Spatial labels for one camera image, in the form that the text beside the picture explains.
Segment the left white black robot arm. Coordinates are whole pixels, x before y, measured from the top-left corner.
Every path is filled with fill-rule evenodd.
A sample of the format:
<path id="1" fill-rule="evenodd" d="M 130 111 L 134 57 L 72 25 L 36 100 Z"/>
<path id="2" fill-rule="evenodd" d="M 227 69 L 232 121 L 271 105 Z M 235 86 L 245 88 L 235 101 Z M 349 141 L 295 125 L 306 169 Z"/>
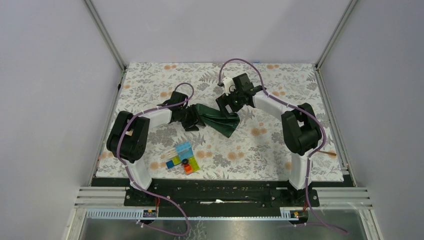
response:
<path id="1" fill-rule="evenodd" d="M 120 111 L 106 141 L 106 149 L 124 165 L 130 185 L 138 189 L 136 199 L 144 206 L 152 204 L 155 192 L 149 186 L 152 177 L 141 160 L 147 147 L 150 130 L 180 122 L 185 131 L 198 131 L 206 124 L 201 120 L 195 105 L 188 105 L 189 97 L 173 91 L 171 97 L 156 108 L 133 114 Z"/>

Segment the dark green cloth napkin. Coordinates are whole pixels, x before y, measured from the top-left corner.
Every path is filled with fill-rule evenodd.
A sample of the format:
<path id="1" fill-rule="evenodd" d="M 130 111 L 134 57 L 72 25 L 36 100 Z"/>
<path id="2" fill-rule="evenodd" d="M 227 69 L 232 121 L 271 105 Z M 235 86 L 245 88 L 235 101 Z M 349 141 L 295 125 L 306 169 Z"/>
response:
<path id="1" fill-rule="evenodd" d="M 237 113 L 225 116 L 220 110 L 207 105 L 197 103 L 195 108 L 200 120 L 223 136 L 230 138 L 240 124 L 240 117 Z"/>

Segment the colourful toy brick assembly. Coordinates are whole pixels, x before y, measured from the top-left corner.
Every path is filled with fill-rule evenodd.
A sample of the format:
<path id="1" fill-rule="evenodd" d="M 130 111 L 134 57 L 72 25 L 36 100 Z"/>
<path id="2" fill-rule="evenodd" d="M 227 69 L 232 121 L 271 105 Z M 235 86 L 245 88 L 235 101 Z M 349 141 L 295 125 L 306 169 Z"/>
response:
<path id="1" fill-rule="evenodd" d="M 200 170 L 192 145 L 188 141 L 168 149 L 164 155 L 168 158 L 168 161 L 165 163 L 167 169 L 181 166 L 186 175 Z"/>

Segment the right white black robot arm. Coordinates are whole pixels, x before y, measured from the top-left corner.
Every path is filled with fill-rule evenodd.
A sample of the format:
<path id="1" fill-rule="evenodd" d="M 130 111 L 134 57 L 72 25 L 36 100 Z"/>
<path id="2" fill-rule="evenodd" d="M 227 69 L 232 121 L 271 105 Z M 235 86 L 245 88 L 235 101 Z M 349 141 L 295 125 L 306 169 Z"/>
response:
<path id="1" fill-rule="evenodd" d="M 291 172 L 287 201 L 293 206 L 301 205 L 309 192 L 311 170 L 310 155 L 323 138 L 323 131 L 310 104 L 292 105 L 267 92 L 262 85 L 254 86 L 247 74 L 218 80 L 224 93 L 216 99 L 225 117 L 244 106 L 264 111 L 281 121 L 285 146 L 291 152 Z"/>

